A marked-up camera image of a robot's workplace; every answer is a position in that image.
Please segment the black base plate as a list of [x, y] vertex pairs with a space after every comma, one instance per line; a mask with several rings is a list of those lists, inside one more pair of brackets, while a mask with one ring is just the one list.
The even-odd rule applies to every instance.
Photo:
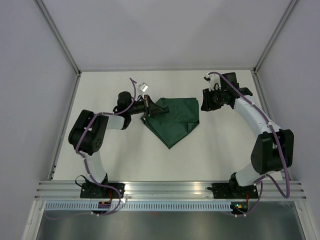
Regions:
[[206, 188], [211, 191], [214, 199], [257, 199], [259, 197], [256, 186], [231, 187], [229, 183], [212, 183]]
[[125, 193], [124, 183], [109, 183], [109, 187], [101, 187], [93, 182], [85, 182], [81, 186], [81, 199], [119, 199], [116, 189], [119, 191], [120, 197], [123, 198]]

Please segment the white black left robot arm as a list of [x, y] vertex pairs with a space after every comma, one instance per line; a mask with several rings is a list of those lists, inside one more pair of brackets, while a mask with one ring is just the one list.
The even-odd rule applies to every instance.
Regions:
[[95, 114], [86, 109], [82, 110], [68, 136], [68, 142], [83, 158], [87, 173], [81, 192], [95, 198], [105, 198], [116, 192], [116, 188], [109, 185], [100, 155], [107, 130], [125, 130], [131, 123], [132, 115], [143, 113], [154, 117], [169, 111], [168, 106], [154, 103], [147, 94], [135, 100], [128, 91], [119, 93], [113, 113]]

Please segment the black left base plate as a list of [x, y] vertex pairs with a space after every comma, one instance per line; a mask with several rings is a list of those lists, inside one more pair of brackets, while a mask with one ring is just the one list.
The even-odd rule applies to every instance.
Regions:
[[119, 191], [120, 197], [123, 198], [125, 193], [124, 183], [109, 183], [109, 187], [101, 187], [93, 182], [85, 182], [81, 186], [81, 199], [119, 199], [116, 189]]

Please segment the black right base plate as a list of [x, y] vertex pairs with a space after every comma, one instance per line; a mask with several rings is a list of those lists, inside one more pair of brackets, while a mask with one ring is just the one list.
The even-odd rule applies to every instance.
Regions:
[[211, 191], [214, 199], [257, 199], [259, 197], [256, 186], [231, 187], [229, 183], [212, 183], [206, 188]]

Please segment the aluminium mounting rail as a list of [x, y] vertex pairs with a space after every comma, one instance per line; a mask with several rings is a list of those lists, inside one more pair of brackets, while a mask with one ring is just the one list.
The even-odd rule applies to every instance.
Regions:
[[[124, 181], [124, 198], [132, 201], [209, 201], [213, 193], [210, 181]], [[40, 181], [35, 200], [79, 200], [81, 188], [74, 181]], [[290, 182], [290, 198], [283, 198], [270, 180], [263, 181], [262, 200], [306, 201], [307, 196], [299, 181]]]

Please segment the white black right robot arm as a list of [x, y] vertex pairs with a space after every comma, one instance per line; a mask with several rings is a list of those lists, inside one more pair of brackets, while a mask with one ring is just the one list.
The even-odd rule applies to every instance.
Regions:
[[250, 163], [233, 173], [228, 182], [228, 192], [241, 197], [248, 187], [261, 184], [269, 178], [284, 198], [291, 195], [289, 167], [293, 163], [294, 133], [274, 123], [259, 107], [252, 91], [240, 87], [235, 72], [221, 74], [209, 72], [204, 80], [209, 87], [203, 89], [201, 110], [210, 112], [230, 106], [250, 127], [256, 137]]

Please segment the dark green cloth napkin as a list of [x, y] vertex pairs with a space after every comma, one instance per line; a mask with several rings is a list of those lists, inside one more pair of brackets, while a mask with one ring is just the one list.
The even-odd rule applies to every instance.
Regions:
[[160, 98], [156, 104], [169, 110], [156, 116], [143, 115], [142, 123], [171, 149], [199, 124], [199, 102], [195, 97]]

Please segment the aluminium enclosure frame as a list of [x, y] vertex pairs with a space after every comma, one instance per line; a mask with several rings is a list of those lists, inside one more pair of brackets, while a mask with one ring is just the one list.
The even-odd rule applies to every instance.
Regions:
[[71, 76], [53, 101], [54, 145], [46, 178], [53, 175], [82, 72], [201, 70], [256, 71], [268, 111], [283, 118], [285, 100], [273, 97], [284, 82], [306, 82], [316, 60], [302, 53], [311, 28], [305, 0], [37, 0], [42, 20]]

